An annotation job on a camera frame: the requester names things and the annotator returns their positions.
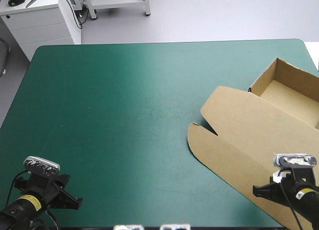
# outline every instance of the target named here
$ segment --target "white metal frame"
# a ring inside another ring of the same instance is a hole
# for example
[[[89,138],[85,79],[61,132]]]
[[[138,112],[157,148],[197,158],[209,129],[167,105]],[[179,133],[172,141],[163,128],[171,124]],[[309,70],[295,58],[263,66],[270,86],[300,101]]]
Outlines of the white metal frame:
[[[151,14],[150,0],[86,0],[86,5],[92,19],[97,18],[95,13],[97,9],[128,7],[138,4],[145,5],[146,15]]]
[[[81,10],[83,3],[80,0],[74,0],[73,9],[74,10]]]

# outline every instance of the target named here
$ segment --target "yellow label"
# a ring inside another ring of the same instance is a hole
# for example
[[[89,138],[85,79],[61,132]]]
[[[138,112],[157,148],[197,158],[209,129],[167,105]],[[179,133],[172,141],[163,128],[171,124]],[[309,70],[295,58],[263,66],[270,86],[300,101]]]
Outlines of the yellow label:
[[[33,206],[35,207],[36,211],[39,211],[42,207],[40,201],[35,196],[23,195],[19,199],[25,199],[25,200],[28,200],[29,202],[31,202],[33,204]]]
[[[315,192],[315,193],[316,193],[316,191],[313,190],[313,189],[309,189],[309,188],[307,188],[307,189],[302,189],[302,190],[300,190],[300,191],[297,193],[296,198],[300,200],[305,194],[311,193],[311,192]]]

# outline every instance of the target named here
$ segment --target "computer mouse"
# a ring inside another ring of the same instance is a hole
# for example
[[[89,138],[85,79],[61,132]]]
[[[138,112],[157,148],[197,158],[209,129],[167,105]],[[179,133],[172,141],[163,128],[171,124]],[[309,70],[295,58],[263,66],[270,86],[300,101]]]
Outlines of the computer mouse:
[[[22,4],[25,0],[9,0],[8,4],[9,6],[17,6],[19,4]]]

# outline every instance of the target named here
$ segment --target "white cabinet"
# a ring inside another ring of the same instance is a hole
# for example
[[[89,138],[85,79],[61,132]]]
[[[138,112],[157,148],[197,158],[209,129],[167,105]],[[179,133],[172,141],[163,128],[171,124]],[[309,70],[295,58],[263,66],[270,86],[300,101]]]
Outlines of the white cabinet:
[[[25,8],[30,1],[15,7],[0,2],[0,16],[29,60],[42,45],[81,44],[81,30],[66,0],[37,0]]]

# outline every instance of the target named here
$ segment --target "gray floor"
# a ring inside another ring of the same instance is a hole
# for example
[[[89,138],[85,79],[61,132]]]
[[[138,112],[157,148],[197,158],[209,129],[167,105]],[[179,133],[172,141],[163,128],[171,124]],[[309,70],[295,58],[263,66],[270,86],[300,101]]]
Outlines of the gray floor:
[[[319,0],[151,0],[144,8],[99,10],[82,30],[83,44],[299,38],[319,42]],[[0,125],[29,65],[0,21],[11,45],[0,78]]]

